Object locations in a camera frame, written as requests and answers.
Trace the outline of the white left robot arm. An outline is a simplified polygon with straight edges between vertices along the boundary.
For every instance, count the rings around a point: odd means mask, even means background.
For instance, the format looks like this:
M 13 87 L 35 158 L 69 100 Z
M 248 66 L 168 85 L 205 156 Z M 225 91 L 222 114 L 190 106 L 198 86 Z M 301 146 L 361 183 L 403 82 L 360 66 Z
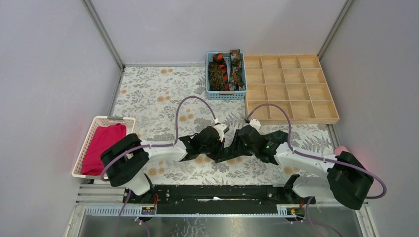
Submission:
M 229 126 L 217 123 L 193 136 L 180 137 L 176 144 L 141 141 L 131 133 L 104 151 L 100 160 L 102 181 L 131 190 L 142 203 L 153 198 L 152 183 L 141 169 L 149 161 L 189 161 L 201 154 L 217 154 L 223 148 Z

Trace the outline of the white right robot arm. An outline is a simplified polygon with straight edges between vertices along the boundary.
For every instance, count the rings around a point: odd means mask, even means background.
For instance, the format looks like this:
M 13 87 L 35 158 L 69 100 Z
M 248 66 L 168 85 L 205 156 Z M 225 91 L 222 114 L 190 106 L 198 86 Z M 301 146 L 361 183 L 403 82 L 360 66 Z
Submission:
M 353 154 L 316 154 L 293 148 L 289 141 L 290 136 L 285 132 L 262 135 L 256 128 L 246 125 L 236 130 L 231 146 L 244 156 L 253 155 L 262 162 L 292 166 L 311 173 L 311 177 L 292 175 L 289 178 L 283 190 L 287 202 L 296 203 L 310 197 L 333 198 L 347 208 L 361 208 L 374 178 Z

